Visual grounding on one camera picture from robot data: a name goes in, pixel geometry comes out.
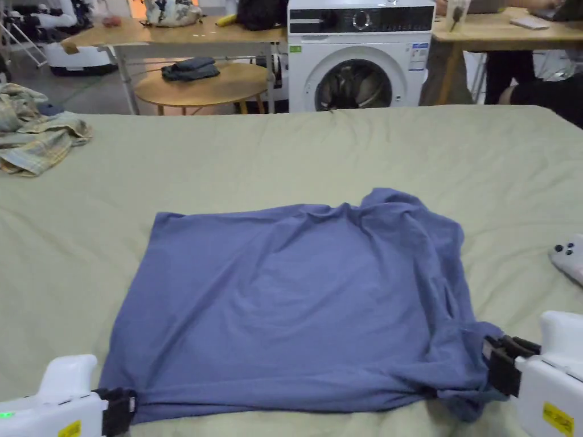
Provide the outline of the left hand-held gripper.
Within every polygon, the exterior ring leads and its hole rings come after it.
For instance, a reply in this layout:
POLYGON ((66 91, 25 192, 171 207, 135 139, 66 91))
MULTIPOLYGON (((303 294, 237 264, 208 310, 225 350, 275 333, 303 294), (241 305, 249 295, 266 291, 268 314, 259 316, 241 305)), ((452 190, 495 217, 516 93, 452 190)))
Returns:
POLYGON ((1 402, 1 436, 119 436, 136 414, 137 392, 121 389, 113 402, 91 389, 97 358, 61 356, 46 367, 38 390, 1 402))

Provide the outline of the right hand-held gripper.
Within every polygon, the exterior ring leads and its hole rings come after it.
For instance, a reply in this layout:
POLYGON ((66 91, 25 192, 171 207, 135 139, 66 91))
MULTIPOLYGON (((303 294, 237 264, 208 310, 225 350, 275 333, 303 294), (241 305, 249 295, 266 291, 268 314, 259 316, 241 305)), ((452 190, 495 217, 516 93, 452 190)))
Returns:
POLYGON ((528 436, 582 436, 582 315, 547 311, 541 345, 486 336, 488 383, 514 399, 528 436))

